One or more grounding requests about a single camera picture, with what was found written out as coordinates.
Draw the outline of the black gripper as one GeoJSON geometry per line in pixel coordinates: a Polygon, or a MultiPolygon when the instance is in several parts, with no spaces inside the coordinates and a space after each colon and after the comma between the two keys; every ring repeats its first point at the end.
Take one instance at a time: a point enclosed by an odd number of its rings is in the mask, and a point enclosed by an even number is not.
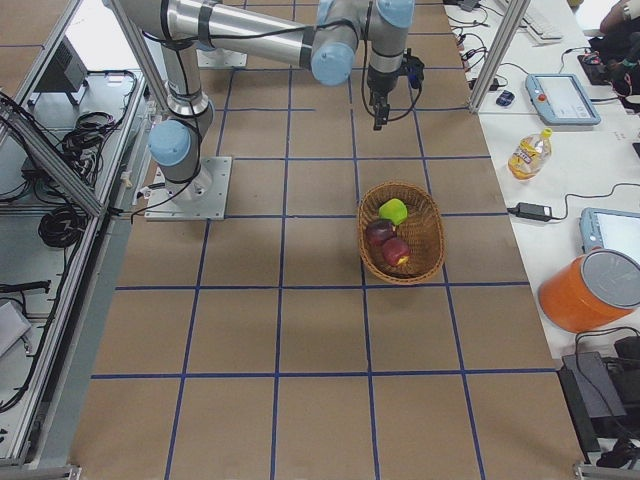
{"type": "Polygon", "coordinates": [[[381,131],[388,123],[390,107],[388,96],[395,89],[400,70],[381,72],[374,67],[367,70],[366,83],[369,88],[369,105],[372,107],[375,131],[381,131]]]}

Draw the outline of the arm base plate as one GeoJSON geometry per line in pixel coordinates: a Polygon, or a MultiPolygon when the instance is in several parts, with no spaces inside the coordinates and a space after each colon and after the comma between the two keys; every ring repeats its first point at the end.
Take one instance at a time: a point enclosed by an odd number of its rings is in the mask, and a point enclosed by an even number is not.
{"type": "Polygon", "coordinates": [[[181,187],[170,184],[169,189],[152,190],[144,217],[149,221],[223,220],[232,163],[230,156],[205,157],[199,176],[175,199],[170,197],[181,187]]]}
{"type": "Polygon", "coordinates": [[[197,49],[197,58],[200,69],[226,70],[245,68],[248,56],[245,53],[217,48],[214,50],[197,49]]]}

